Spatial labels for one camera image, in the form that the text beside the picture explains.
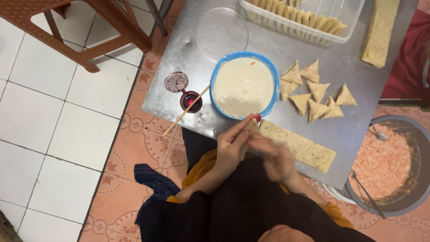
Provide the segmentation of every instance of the flour paste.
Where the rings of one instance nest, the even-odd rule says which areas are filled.
[[[216,104],[231,115],[245,117],[260,113],[272,99],[273,76],[257,59],[233,59],[221,64],[213,95]]]

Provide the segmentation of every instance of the white tile floor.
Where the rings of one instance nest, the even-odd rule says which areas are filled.
[[[149,35],[145,1],[131,3]],[[81,1],[52,14],[76,51],[118,34]],[[43,14],[31,20],[51,32]],[[0,210],[24,242],[77,241],[142,56],[129,44],[89,73],[0,18]]]

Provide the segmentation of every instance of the metal spoon handle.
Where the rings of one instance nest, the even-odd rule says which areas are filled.
[[[355,178],[355,180],[358,182],[358,184],[360,184],[361,188],[363,188],[363,191],[366,193],[367,197],[369,198],[370,202],[372,203],[373,207],[376,209],[376,211],[378,211],[379,215],[383,218],[386,219],[384,213],[381,211],[381,209],[379,208],[379,206],[376,204],[376,202],[373,200],[373,198],[367,193],[366,189],[364,189],[363,185],[361,185],[361,182],[358,181],[357,178]]]

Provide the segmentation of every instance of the red cloth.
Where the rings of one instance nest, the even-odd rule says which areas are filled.
[[[423,85],[428,40],[430,40],[430,14],[417,9],[381,95],[382,99],[430,101],[430,88],[425,88]],[[427,83],[430,84],[430,70],[427,70]]]

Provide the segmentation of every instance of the plastic lid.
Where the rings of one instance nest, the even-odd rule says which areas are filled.
[[[209,10],[197,26],[197,45],[215,62],[229,53],[245,50],[248,40],[249,31],[242,16],[228,8]]]
[[[173,93],[185,90],[187,85],[188,77],[185,73],[180,71],[170,73],[164,80],[164,87]]]

